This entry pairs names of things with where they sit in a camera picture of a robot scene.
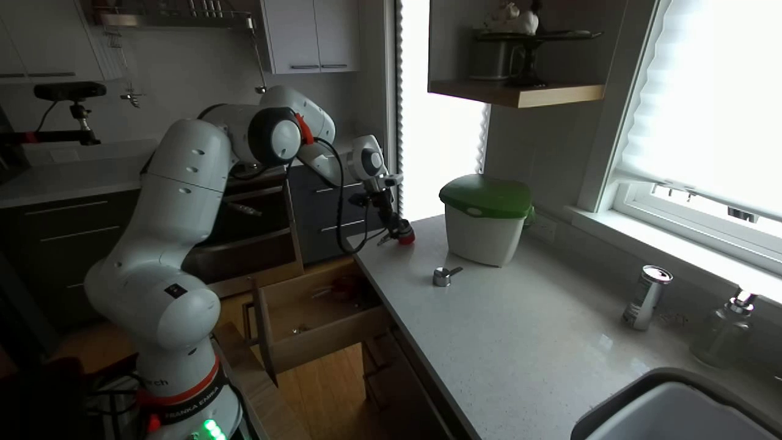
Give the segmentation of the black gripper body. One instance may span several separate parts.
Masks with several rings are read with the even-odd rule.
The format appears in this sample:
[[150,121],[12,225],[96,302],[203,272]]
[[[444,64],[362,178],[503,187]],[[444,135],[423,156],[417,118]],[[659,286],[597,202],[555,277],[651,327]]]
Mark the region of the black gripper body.
[[376,211],[376,218],[382,220],[382,225],[393,231],[399,226],[399,212],[393,206],[393,196],[388,187],[366,187],[370,202]]

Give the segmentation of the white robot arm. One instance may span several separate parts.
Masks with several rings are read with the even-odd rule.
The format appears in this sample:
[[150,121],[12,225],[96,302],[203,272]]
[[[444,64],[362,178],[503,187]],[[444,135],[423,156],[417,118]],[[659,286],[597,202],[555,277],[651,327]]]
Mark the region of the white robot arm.
[[414,240],[393,207],[395,175],[378,141],[364,135],[343,159],[332,118],[288,86],[265,91],[254,105],[221,103],[174,121],[141,174],[131,220],[83,280],[91,306],[137,345],[146,440],[227,440],[243,424],[240,395],[212,345],[221,299],[184,261],[210,237],[234,169],[291,160],[334,187],[362,180],[387,231]]

